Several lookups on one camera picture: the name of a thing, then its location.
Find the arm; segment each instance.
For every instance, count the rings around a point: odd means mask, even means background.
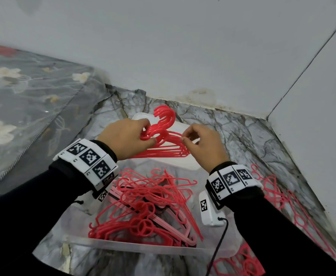
[[[182,141],[210,174],[236,164],[229,161],[220,135],[205,126],[190,126]],[[336,262],[268,202],[260,188],[240,190],[221,204],[234,212],[238,231],[267,275],[336,275]]]
[[[147,119],[119,120],[110,124],[95,141],[114,161],[138,154],[156,143],[140,140]],[[58,159],[73,180],[50,166],[49,170],[0,197],[0,269],[31,253],[80,195],[92,184],[71,164]]]

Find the white wall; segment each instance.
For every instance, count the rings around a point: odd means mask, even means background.
[[[336,226],[336,34],[269,120]]]
[[[0,44],[153,97],[267,116],[336,29],[336,0],[0,0]]]

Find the transparent storage box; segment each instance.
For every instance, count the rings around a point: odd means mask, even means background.
[[[103,204],[99,206],[93,215],[90,215],[88,211],[88,206],[92,205],[93,201],[85,201],[82,206],[84,209],[80,209],[74,205],[71,205],[61,216],[55,227],[53,228],[54,236],[62,242],[83,245],[93,248],[108,249],[108,250],[118,250],[118,251],[128,251],[128,252],[141,252],[141,253],[155,253],[155,254],[175,254],[175,255],[193,255],[199,256],[202,254],[212,255],[218,242],[223,234],[225,226],[212,227],[204,226],[201,221],[200,214],[200,202],[198,195],[201,191],[205,189],[205,183],[207,179],[207,172],[202,168],[199,170],[185,170],[179,167],[168,166],[167,164],[156,162],[150,159],[129,159],[125,161],[118,162],[120,170],[125,168],[130,168],[137,173],[150,177],[151,171],[153,169],[166,169],[169,174],[177,178],[186,178],[191,182],[196,180],[197,185],[193,185],[190,188],[193,191],[193,195],[187,202],[187,206],[194,217],[204,240],[201,241],[198,237],[198,242],[196,248],[191,247],[172,247],[172,246],[158,246],[158,245],[147,245],[147,244],[135,244],[128,242],[117,242],[108,240],[98,240],[88,237],[88,232],[90,231],[89,223],[95,225],[95,217],[101,212],[105,207],[107,207],[111,202],[106,198]],[[226,212],[226,218],[229,221],[228,230],[224,237],[224,240],[220,246],[217,253],[217,257],[231,257],[236,254],[239,246],[242,243],[242,237],[239,234],[233,213],[228,209],[224,208]]]

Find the black long-sleeve shirt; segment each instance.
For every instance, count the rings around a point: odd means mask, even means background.
[[[212,172],[232,164],[225,162]],[[36,260],[32,252],[69,205],[92,188],[75,168],[69,171],[74,173],[72,180],[50,167],[0,197],[0,274],[33,273],[33,267],[41,267],[47,274],[64,275]],[[270,204],[260,188],[234,193],[225,205],[234,212],[240,234],[266,275],[336,275],[336,262]]]

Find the mattress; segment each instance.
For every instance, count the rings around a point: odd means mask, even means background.
[[[92,67],[0,46],[0,195],[45,171],[107,96]]]

